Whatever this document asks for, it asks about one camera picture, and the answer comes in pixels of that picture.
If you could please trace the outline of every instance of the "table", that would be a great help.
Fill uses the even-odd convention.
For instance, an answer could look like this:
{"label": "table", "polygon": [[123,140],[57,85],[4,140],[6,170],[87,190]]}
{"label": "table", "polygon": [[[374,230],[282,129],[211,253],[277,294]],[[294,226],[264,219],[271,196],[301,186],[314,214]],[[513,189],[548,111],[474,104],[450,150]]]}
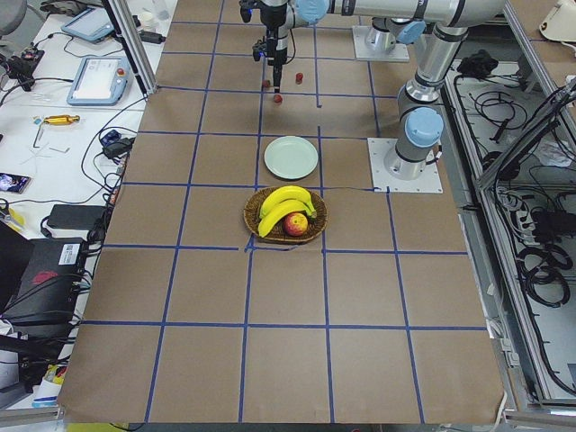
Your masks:
{"label": "table", "polygon": [[[142,0],[130,0],[129,6],[134,14],[149,8],[151,4]],[[168,1],[168,11],[173,16],[176,0]],[[48,34],[60,32],[60,26],[71,18],[62,15],[52,15],[44,23],[36,37],[36,41],[44,39]],[[157,23],[157,32],[166,34],[171,20]],[[39,46],[46,54],[34,72],[35,77],[73,78],[81,59],[63,52],[68,37],[55,35],[45,40]],[[160,53],[164,44],[144,44],[148,59],[154,70],[158,67]],[[73,40],[68,48],[82,55],[103,55],[120,48],[113,40],[105,40],[99,44],[90,44],[79,39]],[[9,81],[5,88],[15,85]],[[30,186],[22,195],[0,193],[0,196],[13,203],[13,207],[24,216],[25,229],[22,234],[28,239],[41,238],[40,222],[50,213],[55,201],[66,203],[86,203],[102,205],[104,190],[94,181],[82,174],[80,164],[85,155],[84,169],[88,176],[101,183],[104,175],[115,172],[118,167],[105,157],[95,156],[101,151],[101,145],[91,138],[113,117],[117,116],[110,126],[137,130],[145,107],[140,90],[130,78],[128,90],[122,99],[113,106],[86,108],[70,107],[66,103],[69,84],[54,81],[38,81],[32,92],[21,90],[12,92],[0,108],[0,129],[4,139],[0,143],[2,159],[1,171],[32,177]],[[63,113],[77,114],[81,120],[78,123],[56,127],[44,126],[42,134],[32,147],[38,131],[35,118]],[[112,184],[116,177],[111,177]],[[56,231],[58,237],[85,237],[85,231]],[[89,259],[86,268],[94,270],[95,260]],[[86,296],[80,296],[76,310],[84,310]],[[71,346],[65,346],[63,356],[69,354]],[[16,404],[15,408],[29,408],[33,395]]]}

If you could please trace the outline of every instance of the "yellow screwdriver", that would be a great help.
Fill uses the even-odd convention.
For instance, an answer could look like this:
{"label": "yellow screwdriver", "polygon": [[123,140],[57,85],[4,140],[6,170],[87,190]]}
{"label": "yellow screwdriver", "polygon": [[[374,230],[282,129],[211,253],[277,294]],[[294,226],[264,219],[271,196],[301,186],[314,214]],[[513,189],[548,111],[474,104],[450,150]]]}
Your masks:
{"label": "yellow screwdriver", "polygon": [[44,117],[42,122],[47,124],[54,124],[55,126],[64,126],[67,124],[80,122],[80,116],[68,114],[51,115],[50,117]]}

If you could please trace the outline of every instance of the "mounting plate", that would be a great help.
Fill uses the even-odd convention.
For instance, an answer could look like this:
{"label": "mounting plate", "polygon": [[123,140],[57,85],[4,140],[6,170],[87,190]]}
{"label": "mounting plate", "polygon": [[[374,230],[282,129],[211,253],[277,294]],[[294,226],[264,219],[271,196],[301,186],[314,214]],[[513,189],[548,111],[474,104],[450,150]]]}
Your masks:
{"label": "mounting plate", "polygon": [[[440,175],[436,164],[426,165],[421,176],[415,180],[400,180],[384,167],[384,157],[388,150],[396,145],[397,139],[369,138],[370,167],[372,169],[372,184],[377,192],[408,192],[413,194],[441,194],[443,192]],[[427,160],[433,160],[432,151]]]}
{"label": "mounting plate", "polygon": [[370,29],[371,27],[367,25],[352,26],[356,60],[389,61],[395,63],[408,63],[410,61],[408,48],[403,43],[397,43],[394,48],[389,51],[375,51],[368,48],[365,38]]}

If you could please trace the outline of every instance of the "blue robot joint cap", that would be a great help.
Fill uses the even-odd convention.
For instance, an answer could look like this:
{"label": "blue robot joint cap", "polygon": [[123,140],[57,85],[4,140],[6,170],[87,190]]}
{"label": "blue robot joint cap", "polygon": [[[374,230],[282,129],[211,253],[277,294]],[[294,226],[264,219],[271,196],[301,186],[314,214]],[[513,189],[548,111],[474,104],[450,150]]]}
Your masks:
{"label": "blue robot joint cap", "polygon": [[417,108],[408,115],[404,131],[409,141],[421,149],[434,146],[444,130],[444,120],[432,108]]}

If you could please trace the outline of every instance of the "white plate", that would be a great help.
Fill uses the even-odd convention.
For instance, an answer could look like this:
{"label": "white plate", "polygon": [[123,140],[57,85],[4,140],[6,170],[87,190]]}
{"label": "white plate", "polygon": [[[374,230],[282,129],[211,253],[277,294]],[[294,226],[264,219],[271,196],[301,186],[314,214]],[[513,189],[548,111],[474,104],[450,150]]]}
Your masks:
{"label": "white plate", "polygon": [[275,176],[294,180],[314,171],[318,164],[318,151],[304,138],[281,137],[268,144],[264,162]]}

